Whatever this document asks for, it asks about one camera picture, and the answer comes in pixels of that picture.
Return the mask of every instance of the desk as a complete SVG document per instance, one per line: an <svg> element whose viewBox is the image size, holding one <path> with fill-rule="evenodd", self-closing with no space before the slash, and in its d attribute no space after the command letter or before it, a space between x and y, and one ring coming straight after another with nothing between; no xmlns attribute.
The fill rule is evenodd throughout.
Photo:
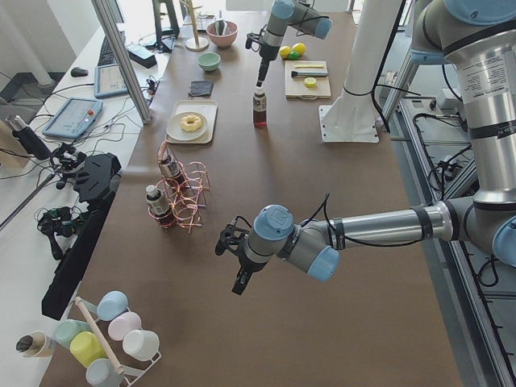
<svg viewBox="0 0 516 387"><path fill-rule="evenodd" d="M252 91L260 59L244 49L245 34L259 31L266 13L225 15L239 37L231 48L210 45L220 70L204 74L198 53L186 51L181 31L158 94L154 121L140 133L79 295L98 302L117 289L160 336L163 358L138 383L176 387L458 386L462 385L418 245L341 252L326 283L274 258L242 296L231 293L239 264L218 257L219 232L236 214L252 220L263 206L283 204L297 222L331 193L330 216L400 210L408 206L389 137L378 144L323 144L319 102L287 101L284 71L273 62L265 82L268 130L252 125ZM306 43L306 59L326 60L333 99L340 95L355 26L331 14L326 41ZM189 81L214 81L218 102L214 139L175 145L183 162L201 161L211 190L203 226L162 231L147 213L146 184L159 179L156 152L176 101ZM114 344L121 361L121 345ZM86 385L85 370L58 348L43 387Z"/></svg>
<svg viewBox="0 0 516 387"><path fill-rule="evenodd" d="M104 37L102 29L99 29L91 38L84 50L77 57L71 68L80 66L89 70L88 77L72 78L69 71L63 76L56 90L63 89L71 85L92 83L94 79L94 68L97 64L98 53ZM161 78L169 60L168 54L156 56L158 65L151 69L146 69L134 63L134 69L141 85L145 85L145 79L153 75L156 79ZM93 87L85 86L74 89L67 89L60 93L67 98L93 98ZM133 107L128 95L104 100L104 108L99 116L97 123L105 123L116 115L123 107L126 109ZM65 99L52 96L47 100L45 108L39 114L56 113L65 103ZM41 128L47 122L48 117L37 118L31 124L33 128L40 127L36 132L40 134ZM115 154L123 166L129 162L132 149L142 127L141 120L135 109L127 112L127 117L119 121L125 124L123 127L117 126L104 135L103 139L118 140L119 142L101 141L98 143L97 151L112 152ZM99 133L103 128L95 129ZM78 149L88 153L92 151L97 139L89 139ZM53 149L57 144L49 143ZM34 165L29 162L24 170L10 169L0 170L0 177L18 175L31 169ZM38 179L39 169L24 177L11 180L0 181L0 219L5 219L12 210L34 189ZM42 179L48 172L42 173ZM38 195L0 232L0 246L2 254L0 261L0 283L2 293L0 294L0 307L2 308L2 323L0 324L0 338L4 343L0 346L0 375L4 385L16 385L18 387L34 387L38 385L48 366L48 358L27 359L21 357L15 351L16 341L31 331L45 331L52 335L57 321L44 317L41 314L41 299L45 295L48 286L54 277L54 270L57 262L52 258L48 239L36 229L35 214L41 207L53 208L59 206L72 206L76 201L77 193L71 186L58 191L54 185L45 187ZM67 241L59 238L64 249Z"/></svg>

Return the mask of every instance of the tablet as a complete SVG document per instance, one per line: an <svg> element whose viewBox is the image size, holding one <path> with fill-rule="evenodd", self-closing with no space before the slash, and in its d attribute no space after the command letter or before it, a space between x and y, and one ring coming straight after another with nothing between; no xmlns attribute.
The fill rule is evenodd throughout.
<svg viewBox="0 0 516 387"><path fill-rule="evenodd" d="M98 99L70 98L48 121L42 133L50 137L76 139L94 123L102 105Z"/></svg>
<svg viewBox="0 0 516 387"><path fill-rule="evenodd" d="M95 98L108 98L127 93L126 83L123 81L120 68L116 63L95 68Z"/></svg>

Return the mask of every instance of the brown table surface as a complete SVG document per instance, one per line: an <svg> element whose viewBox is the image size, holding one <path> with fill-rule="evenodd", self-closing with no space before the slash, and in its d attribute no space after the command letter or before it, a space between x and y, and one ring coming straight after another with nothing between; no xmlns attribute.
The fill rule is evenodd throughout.
<svg viewBox="0 0 516 387"><path fill-rule="evenodd" d="M333 98L340 95L355 26L330 14L326 40L304 42L307 60L326 60ZM408 206L389 137L378 144L324 144L320 101L287 101L281 60L265 82L268 130L252 125L252 92L260 58L244 48L267 13L227 13L239 36L219 70L204 73L198 52L184 48L181 32L159 91L154 120L140 136L79 289L98 302L118 289L160 336L163 358L141 386L456 386L461 385L427 264L418 245L354 248L341 252L337 273L319 283L273 258L242 296L231 292L239 264L214 254L219 232L235 215L253 220L266 205L287 206L297 222L331 193L330 216L353 216ZM188 99L192 80L214 82L218 103L214 138L207 145L175 145L185 163L206 164L211 190L203 226L188 233L162 231L148 216L147 184L159 180L156 152L173 105ZM78 317L77 310L72 316ZM120 343L113 348L127 361ZM87 385L85 370L62 347L42 386Z"/></svg>

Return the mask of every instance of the yellow cup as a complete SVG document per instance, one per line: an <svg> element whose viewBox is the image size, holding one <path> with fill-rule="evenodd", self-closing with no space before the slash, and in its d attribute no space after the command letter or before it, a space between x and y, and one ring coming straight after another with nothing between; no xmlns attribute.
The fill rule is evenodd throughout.
<svg viewBox="0 0 516 387"><path fill-rule="evenodd" d="M107 357L97 336L88 331L81 332L73 338L70 343L70 352L84 368L88 368L96 359Z"/></svg>

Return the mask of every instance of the cup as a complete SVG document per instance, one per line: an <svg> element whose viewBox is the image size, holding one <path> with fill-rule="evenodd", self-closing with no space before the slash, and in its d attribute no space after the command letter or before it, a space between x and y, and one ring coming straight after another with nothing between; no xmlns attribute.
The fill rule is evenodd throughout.
<svg viewBox="0 0 516 387"><path fill-rule="evenodd" d="M70 352L84 368L88 368L96 359L107 357L97 336L88 331L81 332L73 338Z"/></svg>
<svg viewBox="0 0 516 387"><path fill-rule="evenodd" d="M42 331L35 331L27 336L31 337L31 342L27 345L27 349L21 351L23 357L52 356L56 346L56 342L52 338L45 335Z"/></svg>
<svg viewBox="0 0 516 387"><path fill-rule="evenodd" d="M96 359L86 369L86 381L92 387L119 387L123 374L117 373L108 359Z"/></svg>
<svg viewBox="0 0 516 387"><path fill-rule="evenodd" d="M130 331L142 329L142 320L135 312L125 312L110 322L107 333L114 341L122 341Z"/></svg>
<svg viewBox="0 0 516 387"><path fill-rule="evenodd" d="M83 331L91 332L87 322L72 319L64 320L57 326L54 332L54 340L66 349L70 349L72 340Z"/></svg>
<svg viewBox="0 0 516 387"><path fill-rule="evenodd" d="M134 330L123 338L122 348L140 361L152 359L160 347L160 338L153 331Z"/></svg>
<svg viewBox="0 0 516 387"><path fill-rule="evenodd" d="M128 305L127 296L118 290L113 290L102 297L98 303L97 316L102 321L111 321L125 312Z"/></svg>

